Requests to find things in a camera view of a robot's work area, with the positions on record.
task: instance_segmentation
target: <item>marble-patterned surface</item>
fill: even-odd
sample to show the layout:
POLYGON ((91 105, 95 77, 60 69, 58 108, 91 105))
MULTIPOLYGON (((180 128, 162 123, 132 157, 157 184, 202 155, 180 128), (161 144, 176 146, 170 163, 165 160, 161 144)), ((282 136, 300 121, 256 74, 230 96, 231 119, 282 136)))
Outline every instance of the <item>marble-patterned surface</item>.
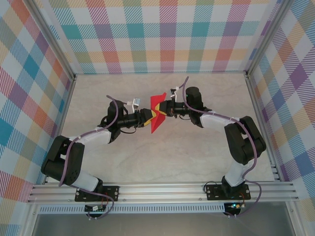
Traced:
MULTIPOLYGON (((151 95, 167 92, 169 99, 169 89, 181 85, 187 75, 187 86, 199 87, 208 108, 233 117, 255 117, 242 74, 79 75, 63 135, 94 129, 107 114, 107 94, 125 102, 139 97, 140 108, 149 108, 151 95)), ((82 169, 104 182, 220 181, 231 162, 224 133, 199 128, 189 120, 166 118, 153 134, 147 126, 90 152, 82 169)), ((273 181, 266 152, 247 178, 273 181)))

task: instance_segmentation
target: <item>plaid backdrop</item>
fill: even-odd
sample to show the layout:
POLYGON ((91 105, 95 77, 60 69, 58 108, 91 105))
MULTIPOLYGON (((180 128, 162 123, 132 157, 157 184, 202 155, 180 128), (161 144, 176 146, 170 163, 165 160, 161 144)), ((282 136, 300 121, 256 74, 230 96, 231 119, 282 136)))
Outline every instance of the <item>plaid backdrop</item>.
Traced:
POLYGON ((315 232, 315 0, 296 0, 252 79, 285 180, 315 232))
POLYGON ((243 71, 260 31, 274 16, 264 20, 265 10, 276 4, 276 0, 36 2, 70 64, 85 74, 243 71))
POLYGON ((0 2, 0 235, 17 234, 70 79, 22 0, 0 2))

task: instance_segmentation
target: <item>black mounting plate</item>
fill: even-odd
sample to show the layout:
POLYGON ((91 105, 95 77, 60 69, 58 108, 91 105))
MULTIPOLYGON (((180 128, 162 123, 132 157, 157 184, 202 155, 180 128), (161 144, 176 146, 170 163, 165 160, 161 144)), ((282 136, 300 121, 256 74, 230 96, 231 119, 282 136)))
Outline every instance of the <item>black mounting plate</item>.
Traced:
POLYGON ((207 184, 206 185, 206 193, 207 193, 207 200, 208 201, 213 201, 213 200, 243 200, 244 195, 244 200, 249 200, 251 199, 251 193, 250 189, 247 184, 243 184, 242 188, 240 189, 239 192, 235 193, 232 195, 232 197, 228 198, 224 194, 221 184, 207 184))
MULTIPOLYGON (((101 193, 108 195, 114 201, 118 201, 118 195, 119 195, 119 186, 103 186, 103 189, 101 193)), ((81 190, 77 190, 75 193, 75 202, 101 202, 102 201, 101 196, 93 195, 90 193, 83 192, 81 190)))

